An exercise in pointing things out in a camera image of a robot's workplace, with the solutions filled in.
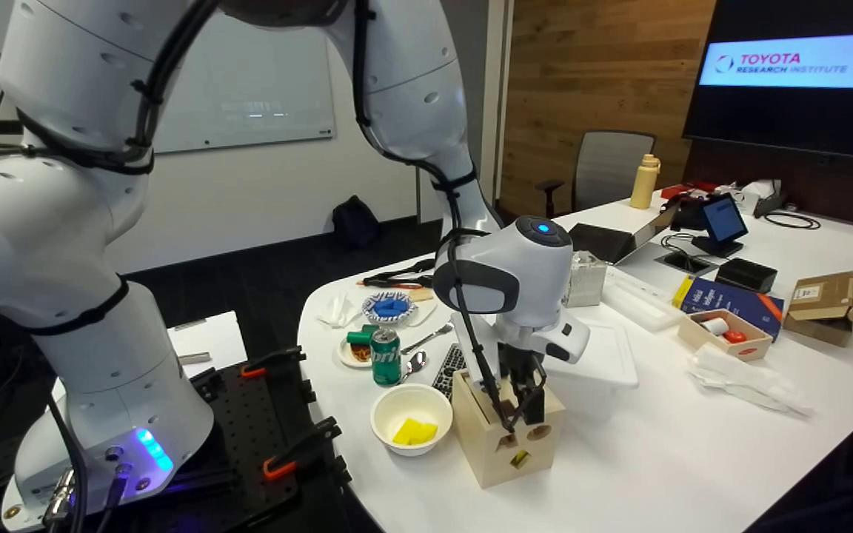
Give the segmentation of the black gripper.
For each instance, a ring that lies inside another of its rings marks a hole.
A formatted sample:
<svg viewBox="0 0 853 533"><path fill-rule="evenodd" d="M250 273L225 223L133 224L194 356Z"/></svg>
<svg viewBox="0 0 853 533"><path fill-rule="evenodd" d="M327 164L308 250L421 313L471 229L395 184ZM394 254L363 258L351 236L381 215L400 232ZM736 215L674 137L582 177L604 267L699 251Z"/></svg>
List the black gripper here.
<svg viewBox="0 0 853 533"><path fill-rule="evenodd" d="M523 424L536 427L544 421L544 383L541 356L533 349L498 347L498 369L512 398L498 398L499 411L507 415L507 433Z"/></svg>

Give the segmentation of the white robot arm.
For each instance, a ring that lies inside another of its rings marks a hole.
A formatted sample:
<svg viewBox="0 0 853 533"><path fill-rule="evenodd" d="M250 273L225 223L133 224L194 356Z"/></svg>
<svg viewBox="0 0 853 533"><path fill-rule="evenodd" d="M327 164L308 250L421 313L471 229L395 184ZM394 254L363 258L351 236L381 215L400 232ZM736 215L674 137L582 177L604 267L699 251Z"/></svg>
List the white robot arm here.
<svg viewBox="0 0 853 533"><path fill-rule="evenodd" d="M264 30L317 27L351 75L354 122L387 161L446 198L431 291L461 318L502 427L541 417L548 358L582 356L561 292L570 239L502 224L468 149L461 69L440 0L13 0L0 90L19 140L0 144L0 318L61 383L24 433L0 504L9 533L138 504L172 485L216 415L188 384L147 287L107 250L147 207L153 140L188 44L213 14Z"/></svg>

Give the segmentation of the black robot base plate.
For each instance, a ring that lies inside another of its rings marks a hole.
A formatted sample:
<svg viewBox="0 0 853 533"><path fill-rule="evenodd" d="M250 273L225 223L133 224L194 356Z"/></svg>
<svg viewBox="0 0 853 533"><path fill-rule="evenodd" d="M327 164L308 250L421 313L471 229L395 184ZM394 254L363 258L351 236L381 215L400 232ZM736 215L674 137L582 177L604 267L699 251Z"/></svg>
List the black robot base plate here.
<svg viewBox="0 0 853 533"><path fill-rule="evenodd" d="M347 533L339 427L314 421L301 353L200 369L216 430L153 510L151 533Z"/></svg>

